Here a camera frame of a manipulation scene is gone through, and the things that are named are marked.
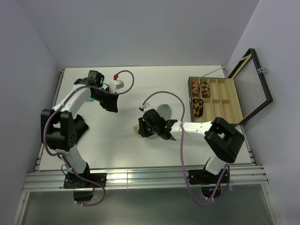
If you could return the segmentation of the grey sock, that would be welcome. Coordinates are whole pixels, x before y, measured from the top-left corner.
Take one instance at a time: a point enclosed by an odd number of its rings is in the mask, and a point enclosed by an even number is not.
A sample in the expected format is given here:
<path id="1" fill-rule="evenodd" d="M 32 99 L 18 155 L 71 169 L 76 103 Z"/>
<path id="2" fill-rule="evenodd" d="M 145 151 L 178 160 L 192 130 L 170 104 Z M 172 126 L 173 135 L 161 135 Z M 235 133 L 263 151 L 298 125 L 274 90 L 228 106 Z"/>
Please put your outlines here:
<path id="1" fill-rule="evenodd" d="M 172 115 L 172 110 L 168 104 L 161 104 L 157 107 L 157 113 L 165 120 L 170 120 Z"/>

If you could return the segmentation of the cream yellow sock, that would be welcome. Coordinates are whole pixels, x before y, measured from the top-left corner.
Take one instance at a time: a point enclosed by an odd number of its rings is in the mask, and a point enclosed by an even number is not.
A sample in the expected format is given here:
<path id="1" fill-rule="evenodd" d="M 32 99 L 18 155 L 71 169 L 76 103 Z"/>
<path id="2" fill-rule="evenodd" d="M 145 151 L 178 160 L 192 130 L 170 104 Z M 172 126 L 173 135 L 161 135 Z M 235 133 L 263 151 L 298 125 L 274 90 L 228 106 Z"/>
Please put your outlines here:
<path id="1" fill-rule="evenodd" d="M 136 133 L 138 133 L 138 131 L 139 131 L 139 125 L 135 125 L 135 126 L 133 127 L 133 129 L 134 129 L 134 131 L 135 131 Z"/>

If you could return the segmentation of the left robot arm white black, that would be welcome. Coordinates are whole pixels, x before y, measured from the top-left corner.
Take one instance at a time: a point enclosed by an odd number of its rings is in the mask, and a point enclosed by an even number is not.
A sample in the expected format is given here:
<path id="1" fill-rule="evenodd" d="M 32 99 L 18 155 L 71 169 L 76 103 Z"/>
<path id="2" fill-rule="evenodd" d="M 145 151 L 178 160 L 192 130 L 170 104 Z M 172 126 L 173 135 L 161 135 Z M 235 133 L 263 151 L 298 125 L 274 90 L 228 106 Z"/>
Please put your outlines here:
<path id="1" fill-rule="evenodd" d="M 41 112 L 42 143 L 51 156 L 60 156 L 69 173 L 76 173 L 75 183 L 86 187 L 91 183 L 88 164 L 77 149 L 78 139 L 89 128 L 77 112 L 92 98 L 108 112 L 116 113 L 118 95 L 103 88 L 104 75 L 91 70 L 87 77 L 77 79 L 66 97 L 52 109 Z"/>

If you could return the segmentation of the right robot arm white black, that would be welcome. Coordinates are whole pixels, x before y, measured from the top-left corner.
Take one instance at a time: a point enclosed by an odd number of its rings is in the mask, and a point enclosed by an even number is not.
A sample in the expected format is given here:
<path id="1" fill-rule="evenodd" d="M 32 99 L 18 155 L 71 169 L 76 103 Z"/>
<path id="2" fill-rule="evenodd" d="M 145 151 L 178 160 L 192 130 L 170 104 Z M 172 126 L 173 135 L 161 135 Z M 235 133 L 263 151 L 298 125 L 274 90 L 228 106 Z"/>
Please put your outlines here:
<path id="1" fill-rule="evenodd" d="M 208 122 L 182 122 L 165 120 L 158 112 L 142 109 L 143 115 L 138 119 L 138 134 L 143 138 L 157 135 L 163 140 L 194 140 L 206 142 L 214 156 L 209 158 L 203 171 L 205 181 L 212 183 L 226 164 L 235 162 L 245 141 L 244 135 L 234 125 L 221 117 Z"/>

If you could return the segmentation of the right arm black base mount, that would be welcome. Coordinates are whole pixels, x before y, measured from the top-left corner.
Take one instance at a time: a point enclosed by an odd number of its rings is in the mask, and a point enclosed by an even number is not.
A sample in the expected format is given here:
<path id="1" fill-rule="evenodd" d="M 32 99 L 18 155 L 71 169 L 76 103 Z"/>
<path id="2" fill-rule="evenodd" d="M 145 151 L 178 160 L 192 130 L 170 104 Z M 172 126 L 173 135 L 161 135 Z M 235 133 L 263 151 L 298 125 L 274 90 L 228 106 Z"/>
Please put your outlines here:
<path id="1" fill-rule="evenodd" d="M 214 187 L 216 186 L 216 183 L 221 175 L 222 171 L 218 175 L 213 175 L 206 170 L 189 170 L 188 171 L 188 177 L 187 180 L 190 185 L 212 185 L 212 187 L 201 187 L 202 194 L 210 198 L 214 191 Z M 221 184 L 229 184 L 230 182 L 230 173 L 228 169 L 225 169 L 225 172 L 223 174 L 223 177 L 221 178 L 220 184 L 217 187 L 217 191 L 214 195 L 214 198 L 218 198 L 222 194 L 222 188 Z"/>

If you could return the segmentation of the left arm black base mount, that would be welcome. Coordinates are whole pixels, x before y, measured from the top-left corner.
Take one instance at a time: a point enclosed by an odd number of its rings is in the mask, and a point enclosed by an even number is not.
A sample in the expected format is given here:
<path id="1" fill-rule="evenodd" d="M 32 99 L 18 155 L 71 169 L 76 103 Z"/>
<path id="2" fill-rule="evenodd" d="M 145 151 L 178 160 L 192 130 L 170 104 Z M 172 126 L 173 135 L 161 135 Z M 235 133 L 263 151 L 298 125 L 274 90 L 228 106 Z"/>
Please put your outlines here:
<path id="1" fill-rule="evenodd" d="M 98 183 L 102 187 L 106 185 L 106 178 L 106 173 L 91 173 L 86 177 L 86 179 Z M 65 176 L 63 188 L 73 190 L 73 198 L 75 201 L 88 202 L 93 198 L 95 188 L 98 188 L 98 186 L 78 178 L 75 174 L 68 173 Z"/>

